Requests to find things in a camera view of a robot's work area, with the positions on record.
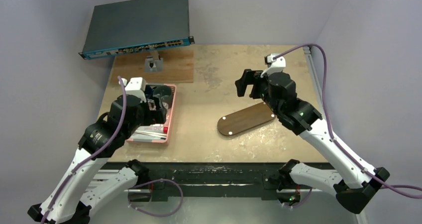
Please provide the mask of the pink plastic basket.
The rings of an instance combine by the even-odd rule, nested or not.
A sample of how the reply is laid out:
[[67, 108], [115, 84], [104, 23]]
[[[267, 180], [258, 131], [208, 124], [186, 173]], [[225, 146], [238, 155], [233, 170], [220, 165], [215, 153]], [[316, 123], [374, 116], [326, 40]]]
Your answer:
[[176, 85], [148, 83], [146, 95], [151, 110], [158, 108], [165, 115], [164, 122], [140, 126], [127, 140], [131, 143], [166, 143], [172, 127], [173, 109], [176, 99]]

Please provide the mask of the oval wooden tray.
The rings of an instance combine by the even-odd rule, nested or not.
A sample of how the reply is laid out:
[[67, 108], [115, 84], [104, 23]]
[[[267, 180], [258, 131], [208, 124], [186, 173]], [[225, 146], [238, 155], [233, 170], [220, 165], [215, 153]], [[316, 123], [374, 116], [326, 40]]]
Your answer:
[[268, 123], [275, 117], [273, 111], [261, 102], [222, 116], [217, 122], [217, 130], [221, 135], [233, 136]]

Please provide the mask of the clear glass toothbrush holder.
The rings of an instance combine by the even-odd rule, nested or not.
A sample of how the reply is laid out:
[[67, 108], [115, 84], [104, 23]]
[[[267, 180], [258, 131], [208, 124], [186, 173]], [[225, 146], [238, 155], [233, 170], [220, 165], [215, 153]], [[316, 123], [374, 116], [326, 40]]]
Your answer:
[[156, 110], [156, 104], [155, 101], [153, 99], [147, 99], [148, 105], [149, 105], [149, 109], [151, 111], [155, 111]]

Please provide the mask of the dark blue mug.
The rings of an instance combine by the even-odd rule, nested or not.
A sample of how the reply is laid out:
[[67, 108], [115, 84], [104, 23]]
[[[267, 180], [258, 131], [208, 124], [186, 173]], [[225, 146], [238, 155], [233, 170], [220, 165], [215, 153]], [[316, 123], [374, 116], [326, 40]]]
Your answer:
[[145, 92], [144, 92], [145, 96], [148, 99], [152, 99], [153, 97], [158, 96], [159, 94], [155, 92], [156, 88], [157, 86], [146, 85]]

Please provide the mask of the dark grey mug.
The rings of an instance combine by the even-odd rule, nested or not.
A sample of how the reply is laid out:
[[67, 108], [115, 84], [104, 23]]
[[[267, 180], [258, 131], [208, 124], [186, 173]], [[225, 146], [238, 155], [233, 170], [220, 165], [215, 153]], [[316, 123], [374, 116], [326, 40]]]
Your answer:
[[157, 86], [153, 91], [153, 96], [158, 97], [163, 104], [167, 105], [167, 108], [172, 107], [173, 92], [169, 86]]

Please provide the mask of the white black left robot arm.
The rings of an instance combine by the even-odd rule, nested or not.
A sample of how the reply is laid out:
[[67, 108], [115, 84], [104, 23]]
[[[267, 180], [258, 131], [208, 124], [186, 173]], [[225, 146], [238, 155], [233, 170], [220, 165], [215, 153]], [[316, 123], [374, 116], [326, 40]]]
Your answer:
[[153, 88], [136, 82], [121, 86], [122, 94], [109, 110], [89, 125], [78, 142], [74, 158], [66, 173], [50, 196], [32, 205], [28, 215], [41, 224], [86, 224], [106, 201], [118, 191], [144, 188], [149, 182], [149, 170], [138, 160], [131, 160], [117, 176], [94, 190], [88, 185], [141, 126], [164, 124], [167, 111]]

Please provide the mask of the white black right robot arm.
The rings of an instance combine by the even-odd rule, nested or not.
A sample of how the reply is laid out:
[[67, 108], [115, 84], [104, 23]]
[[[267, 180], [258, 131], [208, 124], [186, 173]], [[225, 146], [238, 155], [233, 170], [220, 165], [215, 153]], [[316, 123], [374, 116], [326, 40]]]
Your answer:
[[307, 141], [333, 167], [322, 170], [291, 159], [279, 169], [279, 190], [295, 184], [306, 185], [335, 196], [349, 212], [361, 213], [381, 189], [380, 181], [386, 181], [390, 173], [367, 163], [330, 133], [321, 113], [298, 98], [296, 83], [289, 74], [267, 75], [246, 69], [235, 81], [239, 97], [245, 95], [248, 85], [252, 86], [250, 98], [261, 99], [285, 128]]

